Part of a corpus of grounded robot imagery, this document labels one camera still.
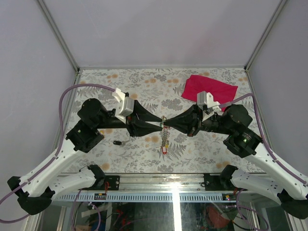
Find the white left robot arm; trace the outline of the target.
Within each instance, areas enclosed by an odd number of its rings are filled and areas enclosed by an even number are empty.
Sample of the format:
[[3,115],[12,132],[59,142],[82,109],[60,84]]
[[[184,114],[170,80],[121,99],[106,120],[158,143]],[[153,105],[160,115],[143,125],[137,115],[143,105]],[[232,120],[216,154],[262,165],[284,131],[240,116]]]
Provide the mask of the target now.
[[116,117],[115,109],[108,111],[98,99],[86,100],[77,113],[80,120],[66,134],[58,149],[28,174],[13,176],[7,181],[25,212],[35,215],[45,210],[58,196],[79,189],[100,190],[105,186],[105,174],[98,165],[86,166],[63,179],[58,177],[104,139],[100,129],[125,128],[132,137],[162,130],[156,125],[162,121],[161,118],[151,114],[137,100],[126,99],[129,107],[123,120]]

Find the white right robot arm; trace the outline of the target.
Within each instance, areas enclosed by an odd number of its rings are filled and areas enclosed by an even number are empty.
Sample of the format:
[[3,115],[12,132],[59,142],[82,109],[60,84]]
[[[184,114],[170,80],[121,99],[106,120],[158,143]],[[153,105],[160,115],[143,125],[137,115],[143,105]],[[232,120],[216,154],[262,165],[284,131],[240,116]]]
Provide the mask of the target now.
[[275,155],[265,141],[248,128],[252,118],[243,105],[232,104],[223,114],[206,114],[197,105],[164,122],[189,137],[199,131],[225,134],[224,145],[234,155],[265,171],[270,179],[253,176],[227,165],[219,176],[225,190],[247,189],[265,196],[298,219],[308,217],[308,178]]

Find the metal key organiser with rings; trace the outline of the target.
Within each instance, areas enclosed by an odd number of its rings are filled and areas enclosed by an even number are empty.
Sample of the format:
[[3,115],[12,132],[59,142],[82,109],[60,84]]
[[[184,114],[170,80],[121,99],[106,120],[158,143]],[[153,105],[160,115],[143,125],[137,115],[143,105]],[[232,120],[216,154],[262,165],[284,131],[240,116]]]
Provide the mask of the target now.
[[169,127],[165,125],[165,121],[167,120],[167,118],[165,116],[162,116],[162,122],[164,124],[164,128],[162,129],[162,143],[161,143],[161,147],[165,146],[168,150],[169,148]]

